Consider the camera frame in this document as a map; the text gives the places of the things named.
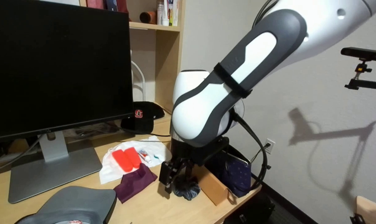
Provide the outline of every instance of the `shelf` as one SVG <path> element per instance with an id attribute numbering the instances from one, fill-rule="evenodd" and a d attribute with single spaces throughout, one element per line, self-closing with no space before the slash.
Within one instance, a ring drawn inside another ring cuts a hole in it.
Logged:
<path id="1" fill-rule="evenodd" d="M 142 22 L 129 22 L 129 28 L 132 29 L 160 29 L 160 30 L 169 30 L 169 32 L 179 32 L 178 26 L 159 26 L 155 23 L 142 23 Z"/>

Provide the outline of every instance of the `computer monitor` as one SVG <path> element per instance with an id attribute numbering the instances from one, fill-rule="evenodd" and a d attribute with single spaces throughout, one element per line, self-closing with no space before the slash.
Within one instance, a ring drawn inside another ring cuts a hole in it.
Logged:
<path id="1" fill-rule="evenodd" d="M 92 174 L 93 150 L 62 130 L 132 109 L 128 16 L 36 0 L 0 0 L 0 141 L 41 135 L 44 160 L 11 169 L 8 201 Z"/>

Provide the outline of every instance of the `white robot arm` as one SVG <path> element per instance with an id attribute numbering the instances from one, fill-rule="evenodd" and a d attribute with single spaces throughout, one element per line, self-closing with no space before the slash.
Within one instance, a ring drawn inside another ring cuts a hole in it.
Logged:
<path id="1" fill-rule="evenodd" d="M 376 0 L 278 0 L 206 70 L 174 85 L 173 139 L 200 147 L 226 131 L 229 109 L 277 68 L 331 47 L 376 12 Z"/>

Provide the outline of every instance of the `monitor base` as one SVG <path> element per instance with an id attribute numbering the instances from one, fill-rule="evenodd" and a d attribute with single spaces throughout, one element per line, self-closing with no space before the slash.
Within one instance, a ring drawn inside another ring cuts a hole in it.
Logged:
<path id="1" fill-rule="evenodd" d="M 34 160 L 11 169 L 8 202 L 15 203 L 100 169 L 93 147 L 78 149 L 51 161 Z"/>

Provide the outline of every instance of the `monitor stand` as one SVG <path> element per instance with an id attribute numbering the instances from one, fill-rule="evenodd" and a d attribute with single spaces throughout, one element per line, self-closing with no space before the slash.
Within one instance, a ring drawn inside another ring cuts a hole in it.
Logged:
<path id="1" fill-rule="evenodd" d="M 39 146 L 43 160 L 11 169 L 8 202 L 22 201 L 95 172 L 102 166 L 92 146 L 68 151 L 62 130 L 41 135 Z"/>

